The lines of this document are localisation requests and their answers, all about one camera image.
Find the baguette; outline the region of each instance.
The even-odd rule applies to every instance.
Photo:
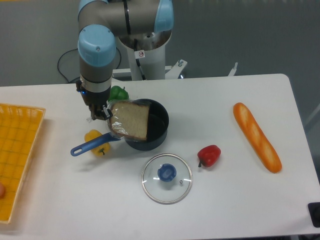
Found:
[[[272,173],[281,171],[279,156],[259,127],[250,110],[241,102],[233,106],[233,115],[263,165]]]
[[[122,100],[111,107],[113,117],[109,119],[110,130],[127,139],[147,140],[149,105]]]

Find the yellow plastic tray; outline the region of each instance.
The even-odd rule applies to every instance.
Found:
[[[9,224],[46,109],[0,103],[0,223]]]

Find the black pot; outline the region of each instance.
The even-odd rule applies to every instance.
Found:
[[[150,104],[146,141],[134,141],[129,139],[126,139],[125,141],[134,149],[140,151],[150,151],[159,147],[166,139],[169,126],[169,115],[164,106],[155,100],[144,98],[136,101],[139,103],[142,102]],[[102,144],[120,140],[121,138],[114,137],[110,132],[108,132],[74,147],[70,153],[72,156],[76,157]]]
[[[126,139],[126,143],[140,151],[150,151],[159,147],[167,137],[169,115],[164,106],[152,99],[138,99],[137,101],[150,103],[148,129],[146,141],[133,141]]]

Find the plastic bag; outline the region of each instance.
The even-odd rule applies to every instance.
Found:
[[[107,120],[111,134],[128,140],[146,141],[151,103],[143,100],[113,100],[108,108],[113,116]]]

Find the gray floor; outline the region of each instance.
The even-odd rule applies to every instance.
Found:
[[[62,84],[61,54],[77,47],[79,0],[0,2],[0,86]],[[188,61],[187,78],[286,74],[302,123],[320,103],[319,0],[173,0],[166,64]],[[120,68],[128,68],[122,52]],[[79,75],[78,54],[61,61]],[[320,176],[320,116],[306,129]]]

